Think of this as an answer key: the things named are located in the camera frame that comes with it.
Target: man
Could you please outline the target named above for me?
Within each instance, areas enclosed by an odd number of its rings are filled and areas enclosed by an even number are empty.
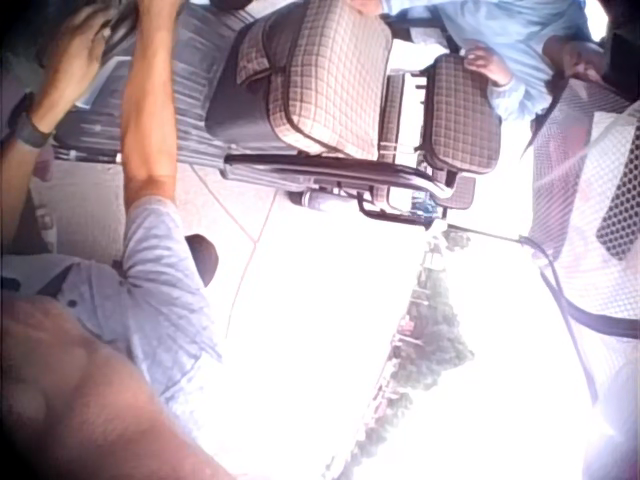
[[[604,52],[591,42],[578,0],[349,1],[368,15],[411,8],[420,17],[429,16],[426,7],[435,8],[465,50],[467,68],[489,78],[489,100],[504,120],[532,120],[544,112],[554,74],[602,81]]]
[[[231,480],[169,419],[144,378],[45,297],[2,301],[5,474]]]
[[[5,256],[2,276],[3,286],[17,287],[13,290],[22,296],[55,298],[89,333],[133,360],[206,448],[216,435],[201,406],[214,408],[221,367],[213,315],[174,204],[171,54],[181,3],[139,1],[122,116],[126,229],[121,272],[59,255]],[[63,27],[45,85],[3,149],[3,247],[14,238],[39,148],[99,69],[111,16],[101,7],[88,7]],[[58,367],[51,368],[54,373]]]

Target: person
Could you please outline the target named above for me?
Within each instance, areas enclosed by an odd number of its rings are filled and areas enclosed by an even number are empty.
[[[3,295],[2,323],[2,461],[11,474],[233,478],[184,436],[131,362],[59,303]]]
[[[591,41],[578,0],[349,1],[367,15],[410,8],[412,17],[421,17],[434,8],[464,50],[466,67],[489,78],[489,101],[503,120],[543,113],[556,74],[602,82],[605,55]]]
[[[185,432],[211,453],[217,432],[202,409],[213,409],[219,396],[221,355],[174,199],[171,58],[181,3],[138,1],[137,42],[122,114],[126,225],[121,268],[62,255],[5,255],[2,277],[3,289],[12,286],[19,296],[55,299],[92,336],[131,359]],[[63,26],[44,87],[3,148],[3,247],[13,243],[39,148],[99,70],[112,16],[100,6],[87,7]]]

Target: mesh netting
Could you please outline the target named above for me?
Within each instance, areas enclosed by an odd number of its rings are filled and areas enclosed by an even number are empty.
[[[639,110],[572,80],[533,144],[530,237],[566,298],[595,315],[640,318]]]

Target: wristwatch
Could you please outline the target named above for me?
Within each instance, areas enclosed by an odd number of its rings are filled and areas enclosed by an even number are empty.
[[[26,112],[20,115],[14,133],[22,143],[38,149],[44,147],[51,138],[51,133],[43,133],[38,130]]]

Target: blue shirt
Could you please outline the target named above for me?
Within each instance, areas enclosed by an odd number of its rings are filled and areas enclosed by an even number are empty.
[[[549,37],[591,38],[579,0],[383,0],[382,3],[385,12],[392,15],[412,8],[412,17],[428,16],[425,6],[437,6],[447,31],[462,48],[475,41],[500,54],[513,73],[513,80],[504,87],[490,84],[487,93],[504,120],[531,120],[551,103],[547,82],[553,71],[542,55]]]

